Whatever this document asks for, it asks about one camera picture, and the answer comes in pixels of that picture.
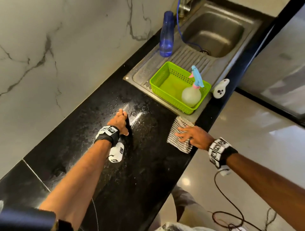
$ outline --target dark blue cylinder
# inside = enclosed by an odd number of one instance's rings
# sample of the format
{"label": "dark blue cylinder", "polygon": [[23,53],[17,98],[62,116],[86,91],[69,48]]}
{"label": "dark blue cylinder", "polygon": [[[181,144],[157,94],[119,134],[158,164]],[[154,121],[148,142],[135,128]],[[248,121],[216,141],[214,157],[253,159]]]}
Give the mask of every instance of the dark blue cylinder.
{"label": "dark blue cylinder", "polygon": [[163,26],[160,35],[160,55],[162,57],[169,57],[173,52],[174,28],[174,13],[166,11],[164,13]]}

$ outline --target sink drain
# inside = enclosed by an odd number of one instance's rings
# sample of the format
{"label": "sink drain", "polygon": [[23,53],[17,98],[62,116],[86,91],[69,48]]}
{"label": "sink drain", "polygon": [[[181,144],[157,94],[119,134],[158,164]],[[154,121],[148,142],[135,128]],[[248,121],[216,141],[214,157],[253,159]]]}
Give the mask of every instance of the sink drain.
{"label": "sink drain", "polygon": [[204,49],[203,49],[203,50],[201,50],[200,52],[201,52],[201,53],[206,53],[207,55],[210,55],[210,52],[209,52],[208,50],[204,50]]}

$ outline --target black and white striped towel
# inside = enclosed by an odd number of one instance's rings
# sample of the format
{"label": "black and white striped towel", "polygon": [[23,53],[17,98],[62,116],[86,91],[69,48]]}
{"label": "black and white striped towel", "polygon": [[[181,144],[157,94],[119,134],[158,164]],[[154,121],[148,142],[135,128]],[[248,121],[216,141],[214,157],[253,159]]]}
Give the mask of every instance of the black and white striped towel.
{"label": "black and white striped towel", "polygon": [[171,129],[170,129],[170,134],[168,135],[167,138],[167,143],[170,143],[171,145],[175,146],[178,148],[180,151],[184,153],[189,153],[193,147],[193,145],[190,144],[190,139],[188,139],[185,142],[180,142],[179,137],[175,136],[175,133],[184,133],[183,131],[178,130],[178,127],[186,127],[187,125],[189,126],[194,126],[190,121],[187,119],[182,118],[181,116],[177,116]]}

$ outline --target black countertop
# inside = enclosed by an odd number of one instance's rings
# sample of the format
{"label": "black countertop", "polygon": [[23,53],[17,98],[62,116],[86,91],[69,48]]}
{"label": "black countertop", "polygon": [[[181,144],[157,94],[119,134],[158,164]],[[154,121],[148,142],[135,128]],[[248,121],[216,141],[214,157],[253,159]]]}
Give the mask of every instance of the black countertop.
{"label": "black countertop", "polygon": [[[238,85],[248,65],[270,30],[272,17],[228,1],[215,1],[235,11],[261,19],[263,24],[227,75],[230,84],[221,99],[212,98],[196,125],[209,131]],[[106,162],[94,202],[100,230],[146,230],[167,199],[191,158],[166,143],[176,115],[123,77],[159,42],[159,33],[145,43],[124,65],[77,107],[16,167],[0,181],[0,199],[9,204],[38,206],[71,167],[92,145],[98,130],[106,125],[119,108],[126,108],[131,123],[130,135],[122,136],[125,146],[119,163]],[[28,165],[42,182],[28,172],[29,183],[21,192],[14,190],[18,177]],[[83,230],[97,230],[95,210],[90,204],[82,223]]]}

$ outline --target green basket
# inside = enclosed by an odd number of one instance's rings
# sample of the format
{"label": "green basket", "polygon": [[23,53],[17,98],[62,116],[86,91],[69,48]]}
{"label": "green basket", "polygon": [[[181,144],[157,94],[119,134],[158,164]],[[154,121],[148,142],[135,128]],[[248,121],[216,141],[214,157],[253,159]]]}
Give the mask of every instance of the green basket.
{"label": "green basket", "polygon": [[194,78],[189,78],[190,75],[190,72],[172,62],[166,62],[149,81],[152,92],[185,114],[190,115],[199,107],[211,89],[211,84],[203,81],[204,87],[200,88],[201,99],[194,107],[190,108],[181,100],[182,91],[186,87],[192,86],[195,81]]}

